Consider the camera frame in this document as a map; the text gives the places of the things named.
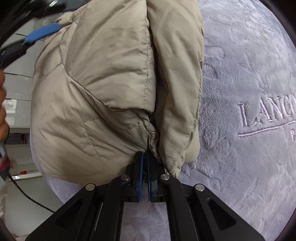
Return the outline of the person's left hand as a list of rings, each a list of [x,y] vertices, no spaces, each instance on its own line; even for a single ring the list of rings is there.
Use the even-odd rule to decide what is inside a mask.
[[[5,76],[2,69],[0,74],[0,139],[5,141],[9,133],[9,125],[6,122],[6,109],[4,108],[6,90],[4,88]]]

